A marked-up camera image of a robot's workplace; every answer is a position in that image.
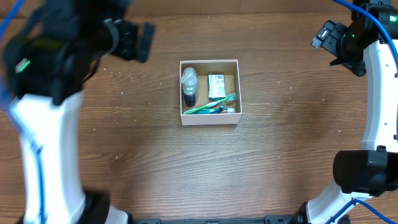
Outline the dark soap pump bottle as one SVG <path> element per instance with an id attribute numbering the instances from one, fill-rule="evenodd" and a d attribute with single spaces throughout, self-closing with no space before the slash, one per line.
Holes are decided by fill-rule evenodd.
<path id="1" fill-rule="evenodd" d="M 194 107 L 198 98 L 198 76 L 194 68 L 187 67 L 180 79 L 183 98 L 188 107 Z"/>

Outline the green soap bar package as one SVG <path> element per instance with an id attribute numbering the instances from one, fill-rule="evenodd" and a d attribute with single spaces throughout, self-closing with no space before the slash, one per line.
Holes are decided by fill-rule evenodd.
<path id="1" fill-rule="evenodd" d="M 208 75 L 208 97 L 211 101 L 220 100 L 226 97 L 226 89 L 223 74 Z"/>

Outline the teal toothpaste tube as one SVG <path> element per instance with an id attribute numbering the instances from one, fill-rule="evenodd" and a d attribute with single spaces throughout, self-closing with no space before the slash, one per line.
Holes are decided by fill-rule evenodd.
<path id="1" fill-rule="evenodd" d="M 212 109 L 202 109 L 200 111 L 194 112 L 194 114 L 216 114 L 215 110 L 218 108 L 212 108 Z M 224 110 L 221 113 L 235 113 L 234 108 L 224 108 Z"/>

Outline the blue disposable razor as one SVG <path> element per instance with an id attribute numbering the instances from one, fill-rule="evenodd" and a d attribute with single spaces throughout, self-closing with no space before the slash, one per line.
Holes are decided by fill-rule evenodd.
<path id="1" fill-rule="evenodd" d="M 221 113 L 224 110 L 224 105 L 221 105 L 218 109 L 215 110 L 215 113 Z"/>

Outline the green white toothbrush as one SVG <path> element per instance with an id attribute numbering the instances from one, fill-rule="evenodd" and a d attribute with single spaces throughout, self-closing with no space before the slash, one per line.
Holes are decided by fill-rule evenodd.
<path id="1" fill-rule="evenodd" d="M 186 112 L 184 112 L 184 114 L 193 114 L 193 113 L 196 113 L 196 112 L 201 111 L 203 109 L 214 108 L 217 105 L 220 105 L 220 104 L 225 103 L 225 102 L 232 102 L 232 101 L 235 101 L 236 99 L 237 99 L 236 94 L 232 93 L 232 94 L 230 94 L 230 95 L 228 95 L 225 98 L 222 98 L 220 100 L 212 101 L 212 102 L 210 102 L 210 103 L 208 103 L 208 104 L 206 104 L 204 106 L 187 110 Z"/>

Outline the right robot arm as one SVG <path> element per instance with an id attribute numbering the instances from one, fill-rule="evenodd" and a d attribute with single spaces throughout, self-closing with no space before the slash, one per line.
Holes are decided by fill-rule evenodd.
<path id="1" fill-rule="evenodd" d="M 367 117 L 358 150 L 340 151 L 333 181 L 293 215 L 268 215 L 269 222 L 348 223 L 349 211 L 370 198 L 397 190 L 397 9 L 390 1 L 343 1 L 351 24 L 326 21 L 311 45 L 333 54 L 368 80 Z"/>

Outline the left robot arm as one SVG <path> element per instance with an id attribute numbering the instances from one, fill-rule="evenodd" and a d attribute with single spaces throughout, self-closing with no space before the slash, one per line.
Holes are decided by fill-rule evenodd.
<path id="1" fill-rule="evenodd" d="M 45 1 L 4 48 L 1 106 L 19 133 L 21 223 L 132 223 L 109 193 L 84 189 L 78 123 L 84 84 L 107 54 L 146 62 L 153 24 L 124 19 L 129 1 Z"/>

